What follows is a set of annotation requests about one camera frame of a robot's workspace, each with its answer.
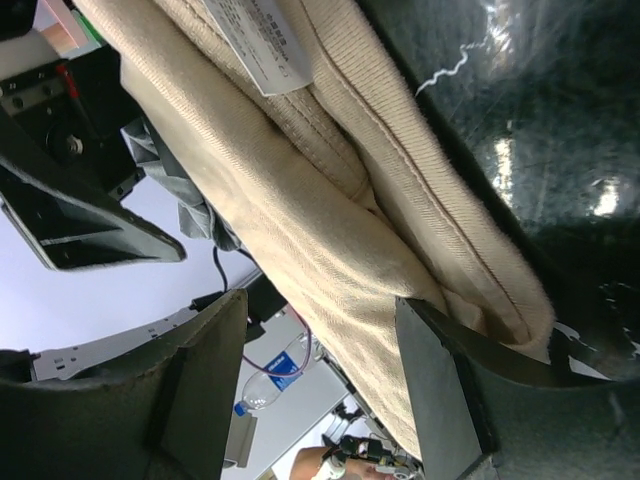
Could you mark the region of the beige t shirt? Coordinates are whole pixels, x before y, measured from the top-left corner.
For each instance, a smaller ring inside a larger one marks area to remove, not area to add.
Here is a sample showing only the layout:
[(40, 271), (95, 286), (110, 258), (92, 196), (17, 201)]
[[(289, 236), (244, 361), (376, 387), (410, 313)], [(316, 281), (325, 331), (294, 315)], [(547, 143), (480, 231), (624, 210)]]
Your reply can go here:
[(262, 95), (228, 1), (82, 1), (121, 82), (205, 198), (409, 453), (420, 452), (395, 301), (539, 361), (554, 311), (455, 170), (353, 1), (277, 1), (311, 83)]

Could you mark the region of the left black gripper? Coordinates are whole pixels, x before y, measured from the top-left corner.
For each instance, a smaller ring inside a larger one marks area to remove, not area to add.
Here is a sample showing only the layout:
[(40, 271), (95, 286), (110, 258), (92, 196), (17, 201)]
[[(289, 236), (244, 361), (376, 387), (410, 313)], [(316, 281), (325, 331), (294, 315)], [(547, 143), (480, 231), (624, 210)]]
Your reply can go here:
[(121, 133), (137, 109), (119, 68), (97, 49), (1, 83), (1, 211), (50, 270), (186, 259), (119, 203), (144, 177)]

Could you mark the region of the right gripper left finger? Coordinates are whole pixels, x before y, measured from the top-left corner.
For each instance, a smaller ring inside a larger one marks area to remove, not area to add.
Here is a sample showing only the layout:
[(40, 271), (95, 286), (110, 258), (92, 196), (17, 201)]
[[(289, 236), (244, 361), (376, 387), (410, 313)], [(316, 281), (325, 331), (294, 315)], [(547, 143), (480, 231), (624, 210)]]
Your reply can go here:
[(28, 351), (1, 353), (5, 479), (217, 479), (245, 343), (248, 298), (68, 379), (38, 380)]

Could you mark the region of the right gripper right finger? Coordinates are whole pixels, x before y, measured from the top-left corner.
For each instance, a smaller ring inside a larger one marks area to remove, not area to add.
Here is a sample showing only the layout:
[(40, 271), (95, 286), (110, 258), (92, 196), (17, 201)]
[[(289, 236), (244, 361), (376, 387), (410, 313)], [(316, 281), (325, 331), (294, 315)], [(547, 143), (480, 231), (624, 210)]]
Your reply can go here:
[(421, 300), (395, 319), (427, 478), (638, 478), (638, 380), (558, 371)]

